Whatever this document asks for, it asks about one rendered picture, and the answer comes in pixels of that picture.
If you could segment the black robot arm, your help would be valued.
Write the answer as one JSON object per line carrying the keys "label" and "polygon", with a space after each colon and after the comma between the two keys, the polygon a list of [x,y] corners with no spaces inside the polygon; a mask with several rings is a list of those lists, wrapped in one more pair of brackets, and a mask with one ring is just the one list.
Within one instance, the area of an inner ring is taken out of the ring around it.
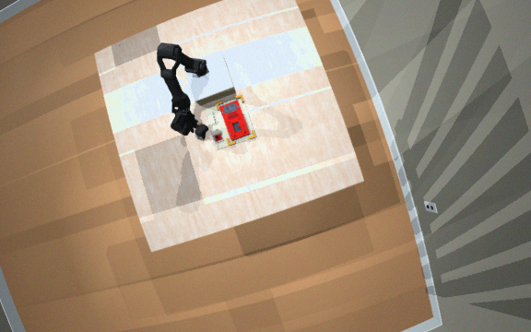
{"label": "black robot arm", "polygon": [[[172,69],[166,69],[162,59],[171,59],[175,61]],[[182,53],[182,48],[179,44],[161,42],[157,49],[157,63],[160,68],[160,77],[164,79],[168,89],[171,93],[171,113],[175,113],[175,116],[171,122],[171,129],[178,133],[188,136],[190,129],[193,127],[187,124],[192,116],[190,110],[191,102],[188,94],[182,91],[178,79],[176,77],[176,69],[182,64],[185,66],[184,71],[186,73],[195,73],[198,77],[202,77],[209,73],[207,69],[207,60],[190,58],[188,55]],[[174,109],[174,108],[178,108]]]}

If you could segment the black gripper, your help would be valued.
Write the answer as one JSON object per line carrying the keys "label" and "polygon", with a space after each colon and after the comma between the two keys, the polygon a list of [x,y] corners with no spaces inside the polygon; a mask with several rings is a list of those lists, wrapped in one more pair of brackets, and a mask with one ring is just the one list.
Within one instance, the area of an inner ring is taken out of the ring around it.
{"label": "black gripper", "polygon": [[191,125],[193,128],[190,129],[190,132],[194,132],[194,128],[195,129],[195,133],[197,136],[201,137],[202,139],[205,139],[206,138],[206,132],[208,131],[208,127],[204,124],[197,124],[198,123],[198,120],[195,119],[195,116],[192,114],[191,118],[189,120],[187,120],[186,122],[187,124]]}

